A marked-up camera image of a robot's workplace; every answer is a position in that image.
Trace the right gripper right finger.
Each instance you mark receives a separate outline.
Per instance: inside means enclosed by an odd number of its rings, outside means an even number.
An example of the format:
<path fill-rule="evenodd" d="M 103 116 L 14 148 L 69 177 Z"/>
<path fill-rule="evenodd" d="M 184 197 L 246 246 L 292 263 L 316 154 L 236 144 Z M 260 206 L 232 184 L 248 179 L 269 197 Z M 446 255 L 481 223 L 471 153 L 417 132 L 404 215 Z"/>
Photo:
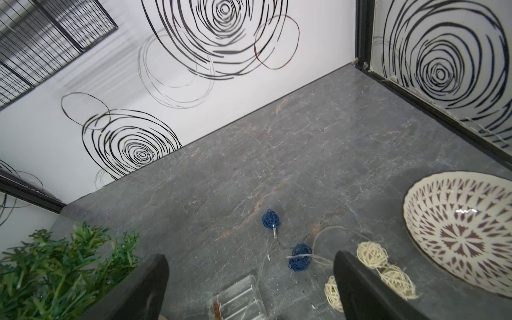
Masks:
<path fill-rule="evenodd" d="M 348 320 L 427 318 L 347 251 L 337 252 L 333 273 Z"/>

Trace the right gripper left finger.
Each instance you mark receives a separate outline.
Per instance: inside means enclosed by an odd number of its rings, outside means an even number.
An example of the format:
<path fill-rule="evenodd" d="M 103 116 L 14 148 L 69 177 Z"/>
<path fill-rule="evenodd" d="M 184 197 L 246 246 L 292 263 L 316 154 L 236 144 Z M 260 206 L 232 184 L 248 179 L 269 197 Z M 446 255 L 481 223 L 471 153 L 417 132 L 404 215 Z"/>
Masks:
<path fill-rule="evenodd" d="M 158 319 L 168 279 L 166 257 L 154 254 L 80 318 Z"/>

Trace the rattan ball string lights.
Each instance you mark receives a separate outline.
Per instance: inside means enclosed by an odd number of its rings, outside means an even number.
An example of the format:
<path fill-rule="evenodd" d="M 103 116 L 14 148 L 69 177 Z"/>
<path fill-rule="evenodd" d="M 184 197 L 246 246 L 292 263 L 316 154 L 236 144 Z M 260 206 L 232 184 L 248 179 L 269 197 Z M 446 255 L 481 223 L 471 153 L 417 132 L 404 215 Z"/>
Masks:
<path fill-rule="evenodd" d="M 266 254 L 270 254 L 274 244 L 279 244 L 277 230 L 280 227 L 280 218 L 276 212 L 268 209 L 261 217 L 265 228 L 272 230 L 273 241 L 267 248 Z M 305 271 L 312 262 L 324 267 L 332 267 L 333 261 L 315 254 L 315 243 L 310 247 L 305 243 L 296 245 L 290 256 L 286 257 L 288 268 L 293 272 Z M 404 300 L 415 300 L 418 298 L 416 286 L 411 278 L 397 265 L 389 262 L 389 255 L 377 242 L 370 241 L 368 237 L 364 242 L 357 245 L 356 256 L 358 260 L 368 269 L 376 270 L 381 281 Z M 335 278 L 331 276 L 324 288 L 325 297 L 329 305 L 336 311 L 343 313 L 341 297 L 335 284 Z"/>

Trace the small green christmas tree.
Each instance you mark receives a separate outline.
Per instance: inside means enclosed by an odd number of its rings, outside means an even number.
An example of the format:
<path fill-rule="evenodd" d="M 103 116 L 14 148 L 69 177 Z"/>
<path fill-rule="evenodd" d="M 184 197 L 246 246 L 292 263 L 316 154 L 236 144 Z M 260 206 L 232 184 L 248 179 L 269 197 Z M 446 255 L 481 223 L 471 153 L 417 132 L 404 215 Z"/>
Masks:
<path fill-rule="evenodd" d="M 139 266 L 136 231 L 113 238 L 84 223 L 67 238 L 30 238 L 1 258 L 2 319 L 78 319 Z"/>

